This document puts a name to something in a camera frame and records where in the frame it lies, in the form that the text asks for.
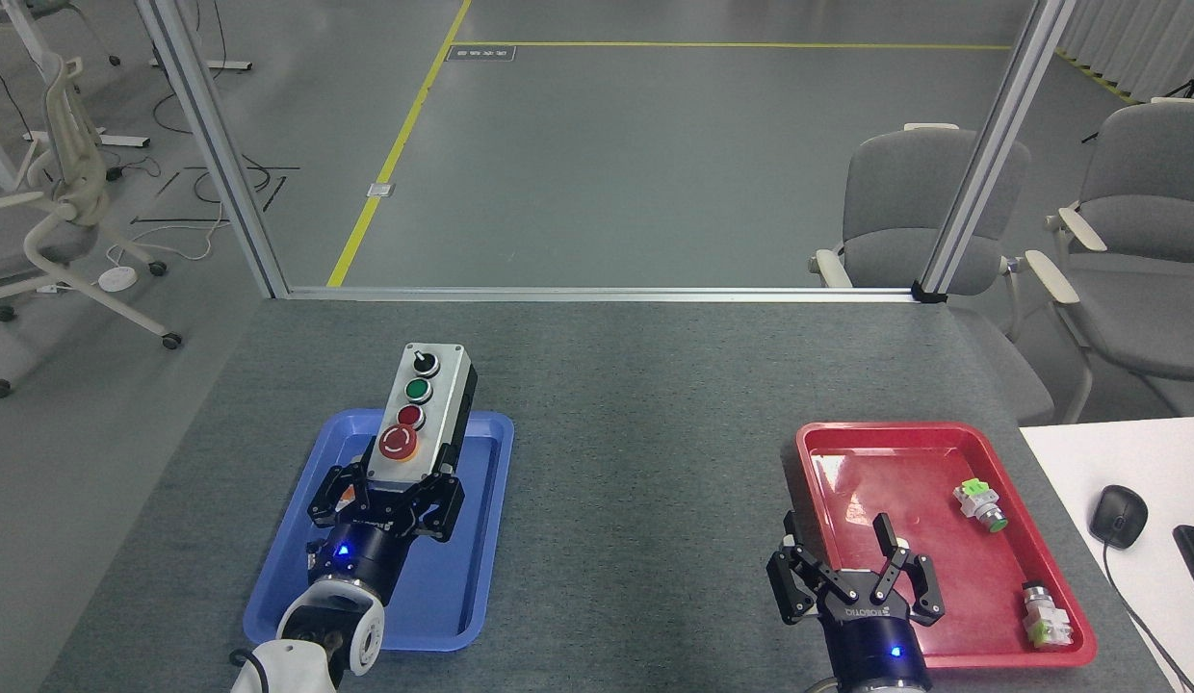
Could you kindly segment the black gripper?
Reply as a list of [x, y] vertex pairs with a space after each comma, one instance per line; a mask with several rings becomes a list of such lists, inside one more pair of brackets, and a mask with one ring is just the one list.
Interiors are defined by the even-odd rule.
[[417, 535], [435, 541], [451, 539], [464, 501], [462, 483], [447, 473], [413, 484], [408, 496], [412, 516], [369, 523], [367, 465], [332, 466], [308, 504], [310, 521], [330, 527], [314, 551], [308, 582], [347, 579], [377, 595], [381, 605], [389, 605], [413, 540]]
[[[787, 510], [784, 535], [769, 556], [767, 575], [787, 626], [795, 626], [817, 605], [818, 623], [839, 692], [927, 692], [931, 677], [910, 620], [931, 627], [946, 607], [931, 557], [896, 536], [887, 513], [870, 522], [884, 569], [833, 571], [799, 539], [795, 513]], [[905, 572], [913, 591], [910, 606], [894, 591]], [[841, 579], [847, 589], [841, 589]]]

